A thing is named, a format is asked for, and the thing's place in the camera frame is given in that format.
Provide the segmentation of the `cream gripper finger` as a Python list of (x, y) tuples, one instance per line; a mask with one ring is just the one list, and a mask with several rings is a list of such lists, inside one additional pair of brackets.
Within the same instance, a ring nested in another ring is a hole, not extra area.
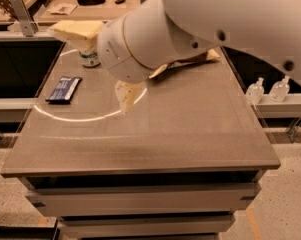
[(79, 52), (90, 52), (96, 49), (97, 36), (103, 26), (102, 21), (61, 20), (49, 27), (48, 33)]
[(144, 83), (130, 84), (118, 81), (115, 85), (115, 94), (122, 114), (127, 114), (146, 94)]

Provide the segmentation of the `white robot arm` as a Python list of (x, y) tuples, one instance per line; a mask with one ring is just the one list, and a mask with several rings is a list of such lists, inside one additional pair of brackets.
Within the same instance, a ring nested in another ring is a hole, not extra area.
[(63, 20), (49, 31), (97, 52), (118, 81), (122, 112), (162, 65), (218, 46), (258, 57), (301, 85), (301, 0), (146, 0), (108, 23)]

